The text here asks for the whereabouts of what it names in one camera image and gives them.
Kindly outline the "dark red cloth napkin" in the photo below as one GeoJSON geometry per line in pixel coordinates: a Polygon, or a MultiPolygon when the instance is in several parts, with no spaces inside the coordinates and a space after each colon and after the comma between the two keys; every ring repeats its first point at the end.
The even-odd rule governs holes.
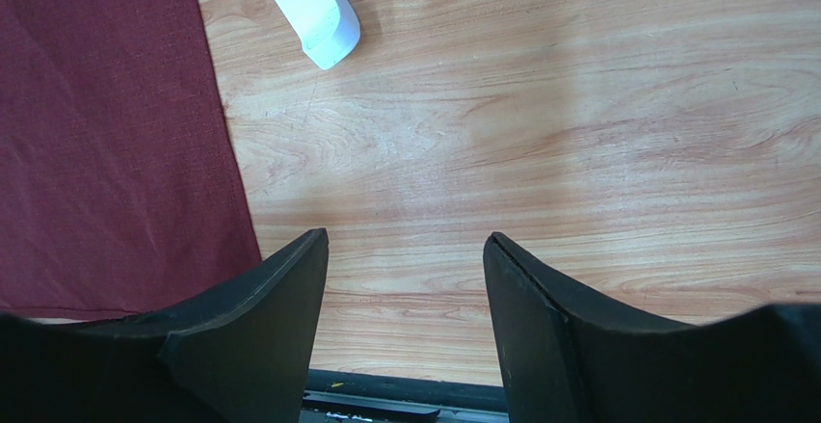
{"type": "Polygon", "coordinates": [[[198,0],[1,0],[1,308],[99,320],[258,264],[198,0]]]}

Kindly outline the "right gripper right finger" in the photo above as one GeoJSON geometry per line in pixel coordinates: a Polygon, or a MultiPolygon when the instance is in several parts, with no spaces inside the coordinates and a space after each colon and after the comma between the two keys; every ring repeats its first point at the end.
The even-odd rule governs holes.
{"type": "Polygon", "coordinates": [[[483,250],[514,422],[816,422],[820,307],[695,326],[606,296],[506,235],[483,250]]]}

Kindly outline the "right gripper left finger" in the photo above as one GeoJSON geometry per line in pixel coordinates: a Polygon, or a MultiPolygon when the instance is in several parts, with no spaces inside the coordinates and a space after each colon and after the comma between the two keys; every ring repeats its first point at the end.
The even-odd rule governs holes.
{"type": "Polygon", "coordinates": [[[1,317],[5,422],[296,422],[329,261],[311,229],[178,304],[119,319],[1,317]]]}

